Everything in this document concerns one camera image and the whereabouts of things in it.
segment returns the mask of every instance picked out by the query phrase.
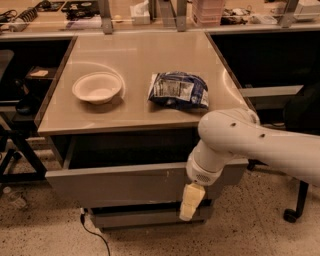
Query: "bowl rim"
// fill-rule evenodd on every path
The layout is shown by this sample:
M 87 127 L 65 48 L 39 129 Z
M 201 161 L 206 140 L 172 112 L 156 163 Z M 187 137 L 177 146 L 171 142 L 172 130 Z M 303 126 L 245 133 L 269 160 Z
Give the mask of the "bowl rim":
M 76 87 L 79 85 L 80 81 L 86 79 L 87 77 L 95 76 L 95 75 L 108 75 L 108 76 L 113 76 L 115 77 L 119 83 L 117 83 L 117 90 L 113 92 L 113 94 L 108 97 L 108 98 L 98 98 L 98 99 L 88 99 L 87 96 L 81 96 L 78 93 L 76 93 Z M 101 71 L 101 72 L 92 72 L 86 75 L 83 75 L 79 77 L 72 86 L 72 93 L 74 96 L 76 96 L 78 99 L 83 100 L 83 101 L 89 101 L 89 102 L 97 102 L 97 101 L 103 101 L 103 100 L 108 100 L 112 99 L 123 87 L 123 81 L 121 77 L 118 74 L 112 73 L 112 72 L 107 72 L 107 71 Z

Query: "white bowl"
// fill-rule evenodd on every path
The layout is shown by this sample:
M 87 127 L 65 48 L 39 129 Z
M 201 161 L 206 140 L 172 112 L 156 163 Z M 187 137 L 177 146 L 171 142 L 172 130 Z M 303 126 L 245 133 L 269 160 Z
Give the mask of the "white bowl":
M 92 104 L 110 101 L 122 88 L 121 78 L 109 72 L 95 72 L 80 77 L 72 87 L 72 93 L 80 100 Z

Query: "snack bag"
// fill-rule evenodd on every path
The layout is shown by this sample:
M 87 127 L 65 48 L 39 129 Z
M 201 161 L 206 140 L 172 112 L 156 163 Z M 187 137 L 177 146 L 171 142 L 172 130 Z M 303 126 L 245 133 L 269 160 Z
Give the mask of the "snack bag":
M 208 86 L 185 72 L 153 74 L 148 100 L 175 109 L 209 108 Z

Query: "floor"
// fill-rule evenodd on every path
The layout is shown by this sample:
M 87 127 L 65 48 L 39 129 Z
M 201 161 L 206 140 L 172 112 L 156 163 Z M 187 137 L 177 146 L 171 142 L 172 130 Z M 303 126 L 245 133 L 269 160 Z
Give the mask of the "floor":
M 57 168 L 50 150 L 35 151 L 49 170 Z M 9 171 L 28 170 L 28 163 L 20 159 Z M 304 213 L 295 224 L 282 218 L 285 208 L 295 208 L 298 184 L 280 172 L 258 167 L 246 170 L 238 185 L 224 188 L 212 218 L 204 224 L 101 233 L 87 216 L 85 226 L 107 240 L 113 256 L 320 255 L 319 188 L 309 188 Z M 77 202 L 59 196 L 46 181 L 11 186 L 23 191 L 29 208 L 14 209 L 0 198 L 1 256 L 107 255 L 102 239 L 82 227 Z

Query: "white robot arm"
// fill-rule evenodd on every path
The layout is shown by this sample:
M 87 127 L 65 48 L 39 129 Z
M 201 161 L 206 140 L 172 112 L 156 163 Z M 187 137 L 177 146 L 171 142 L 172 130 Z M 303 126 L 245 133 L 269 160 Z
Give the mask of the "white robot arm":
M 199 122 L 201 140 L 191 152 L 180 218 L 188 221 L 212 185 L 235 157 L 259 160 L 299 180 L 320 186 L 320 137 L 260 126 L 251 110 L 212 111 Z

